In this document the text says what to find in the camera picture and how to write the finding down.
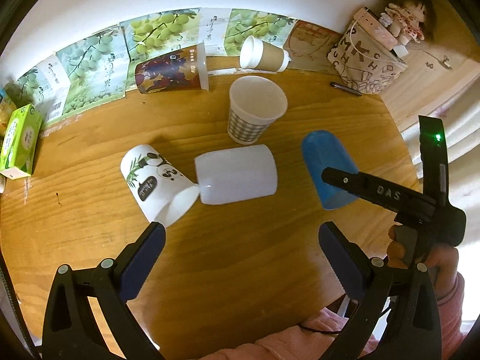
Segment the right hand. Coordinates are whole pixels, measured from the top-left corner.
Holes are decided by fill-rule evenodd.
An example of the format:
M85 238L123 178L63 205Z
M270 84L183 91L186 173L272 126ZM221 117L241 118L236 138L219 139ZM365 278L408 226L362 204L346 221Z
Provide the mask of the right hand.
M399 227L399 225L393 225L388 231L391 243L386 249L387 265L392 268L407 269L408 266L403 261L406 249L396 240L396 230ZM429 269L437 300L445 298L453 290L456 283L459 262L457 248L444 243L436 244L430 249L427 257L421 258L421 261Z

